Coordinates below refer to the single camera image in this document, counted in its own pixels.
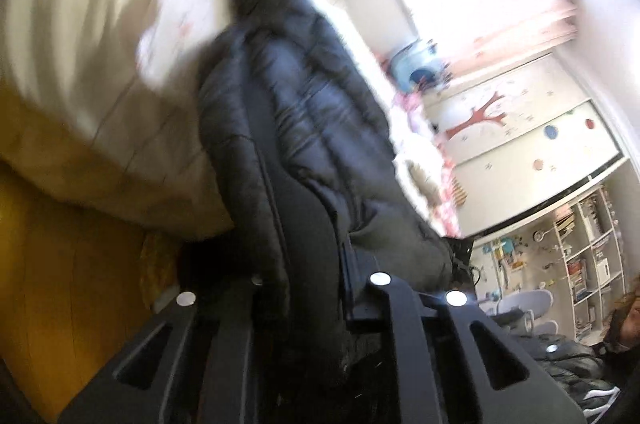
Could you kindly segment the pink floral blanket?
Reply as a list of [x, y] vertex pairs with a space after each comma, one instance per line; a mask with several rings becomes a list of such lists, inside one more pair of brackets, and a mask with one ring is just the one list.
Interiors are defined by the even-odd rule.
[[421, 97], [415, 92], [401, 92], [390, 75], [390, 62], [379, 54], [375, 58], [392, 88], [386, 115], [401, 189], [416, 212], [440, 236], [460, 238], [454, 163], [424, 118]]

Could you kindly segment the white bookshelf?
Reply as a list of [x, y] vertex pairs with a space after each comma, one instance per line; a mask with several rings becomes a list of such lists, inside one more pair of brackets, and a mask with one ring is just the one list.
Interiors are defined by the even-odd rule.
[[471, 266], [481, 310], [515, 292], [548, 290], [554, 303], [544, 320], [555, 320], [558, 334], [585, 345], [603, 337], [627, 287], [622, 235], [602, 186], [478, 242]]

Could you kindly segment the white wardrobe with tree decal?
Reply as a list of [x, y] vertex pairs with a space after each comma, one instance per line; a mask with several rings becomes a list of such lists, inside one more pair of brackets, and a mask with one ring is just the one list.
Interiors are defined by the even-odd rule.
[[538, 212], [620, 160], [589, 96], [552, 54], [426, 106], [466, 195], [464, 236]]

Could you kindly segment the right blue cartoon curtain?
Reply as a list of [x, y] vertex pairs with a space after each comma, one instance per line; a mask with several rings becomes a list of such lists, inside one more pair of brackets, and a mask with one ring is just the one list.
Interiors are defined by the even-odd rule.
[[437, 88], [446, 80], [448, 68], [432, 40], [416, 40], [390, 59], [388, 72], [397, 88], [408, 94]]

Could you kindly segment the black puffer jacket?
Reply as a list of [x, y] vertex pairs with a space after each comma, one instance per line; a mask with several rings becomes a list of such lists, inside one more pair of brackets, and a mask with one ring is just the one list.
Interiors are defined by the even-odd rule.
[[420, 291], [446, 288], [454, 260], [402, 191], [386, 115], [328, 19], [310, 0], [232, 4], [198, 80], [201, 143], [293, 342], [349, 363], [342, 248]]

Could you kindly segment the white cherry print bedsheet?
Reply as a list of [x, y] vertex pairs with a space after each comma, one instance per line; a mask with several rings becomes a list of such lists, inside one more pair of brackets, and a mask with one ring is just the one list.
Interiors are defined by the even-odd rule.
[[[386, 114], [392, 88], [340, 0], [311, 0]], [[55, 198], [188, 238], [228, 229], [196, 73], [230, 0], [1, 0], [1, 157]]]

